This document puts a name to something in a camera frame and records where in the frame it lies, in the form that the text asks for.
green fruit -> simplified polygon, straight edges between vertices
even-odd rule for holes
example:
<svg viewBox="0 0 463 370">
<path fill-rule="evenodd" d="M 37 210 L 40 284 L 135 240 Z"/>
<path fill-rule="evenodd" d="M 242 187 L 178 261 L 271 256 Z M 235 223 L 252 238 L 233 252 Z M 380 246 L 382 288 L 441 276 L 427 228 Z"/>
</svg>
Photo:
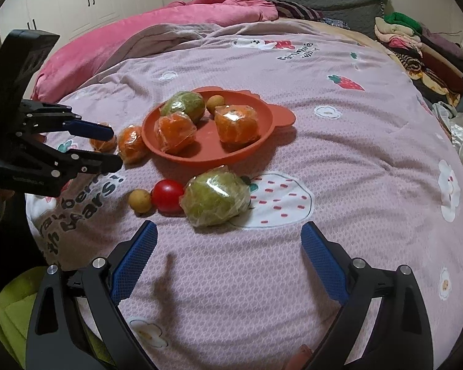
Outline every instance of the green fruit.
<svg viewBox="0 0 463 370">
<path fill-rule="evenodd" d="M 197 124 L 204 115 L 206 104 L 199 93 L 178 92 L 171 96 L 159 112 L 164 117 L 174 112 L 186 113 L 194 124 Z"/>
<path fill-rule="evenodd" d="M 250 189 L 226 167 L 190 180 L 180 206 L 194 227 L 218 225 L 249 207 Z"/>
</svg>

plastic bowl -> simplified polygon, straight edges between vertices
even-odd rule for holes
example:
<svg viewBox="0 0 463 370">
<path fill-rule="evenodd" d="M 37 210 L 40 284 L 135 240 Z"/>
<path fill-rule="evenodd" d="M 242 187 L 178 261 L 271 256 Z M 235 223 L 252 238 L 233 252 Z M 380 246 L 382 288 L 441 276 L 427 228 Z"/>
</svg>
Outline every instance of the plastic bowl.
<svg viewBox="0 0 463 370">
<path fill-rule="evenodd" d="M 215 168 L 247 158 L 260 148 L 275 128 L 289 127 L 295 123 L 295 114 L 288 108 L 267 104 L 261 100 L 259 95 L 248 90 L 233 91 L 224 90 L 218 86 L 210 86 L 197 88 L 193 92 L 200 93 L 205 101 L 211 96 L 221 95 L 225 98 L 227 105 L 248 105 L 254 108 L 259 117 L 259 134 L 261 138 L 240 150 L 227 150 L 221 144 L 216 125 L 206 110 L 203 119 L 197 125 L 198 131 L 195 142 L 181 151 L 178 156 L 163 153 L 159 149 L 154 134 L 154 124 L 160 117 L 159 108 L 163 106 L 163 103 L 151 111 L 142 124 L 142 139 L 154 154 L 187 166 L 205 169 Z"/>
</svg>

metal bolt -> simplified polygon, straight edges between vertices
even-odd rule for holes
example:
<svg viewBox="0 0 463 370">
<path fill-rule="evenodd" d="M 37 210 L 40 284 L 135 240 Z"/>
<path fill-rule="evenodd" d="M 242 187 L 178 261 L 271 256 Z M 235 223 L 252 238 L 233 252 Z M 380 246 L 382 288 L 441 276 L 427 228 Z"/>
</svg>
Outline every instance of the metal bolt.
<svg viewBox="0 0 463 370">
<path fill-rule="evenodd" d="M 103 259 L 102 257 L 95 258 L 93 261 L 93 267 L 94 268 L 101 268 L 106 264 L 106 260 Z"/>
<path fill-rule="evenodd" d="M 48 267 L 46 272 L 52 275 L 52 274 L 55 274 L 57 270 L 58 270 L 58 267 L 55 264 L 52 264 L 51 266 Z"/>
<path fill-rule="evenodd" d="M 412 269 L 407 265 L 401 266 L 399 269 L 404 275 L 410 275 L 412 273 Z"/>
<path fill-rule="evenodd" d="M 355 268 L 364 268 L 367 263 L 361 259 L 361 258 L 356 258 L 353 260 L 353 265 Z"/>
</svg>

pink blanket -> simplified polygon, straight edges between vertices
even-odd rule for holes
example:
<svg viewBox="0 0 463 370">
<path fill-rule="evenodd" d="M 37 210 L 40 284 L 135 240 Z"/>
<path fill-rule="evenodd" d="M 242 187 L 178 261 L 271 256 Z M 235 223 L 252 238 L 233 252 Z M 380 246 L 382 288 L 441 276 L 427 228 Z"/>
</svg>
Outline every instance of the pink blanket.
<svg viewBox="0 0 463 370">
<path fill-rule="evenodd" d="M 159 23 L 238 23 L 274 21 L 278 12 L 266 0 L 175 1 L 166 7 L 122 19 L 68 43 L 45 63 L 31 99 L 56 103 L 91 78 L 132 35 Z"/>
</svg>

tomato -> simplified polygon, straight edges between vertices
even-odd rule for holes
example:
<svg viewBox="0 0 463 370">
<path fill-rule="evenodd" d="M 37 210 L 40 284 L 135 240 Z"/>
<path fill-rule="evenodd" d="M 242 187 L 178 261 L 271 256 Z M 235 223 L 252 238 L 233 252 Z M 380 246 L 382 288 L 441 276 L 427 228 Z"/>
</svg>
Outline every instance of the tomato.
<svg viewBox="0 0 463 370">
<path fill-rule="evenodd" d="M 181 212 L 179 200 L 184 192 L 184 187 L 177 181 L 164 179 L 159 181 L 151 192 L 152 204 L 162 213 Z"/>
</svg>

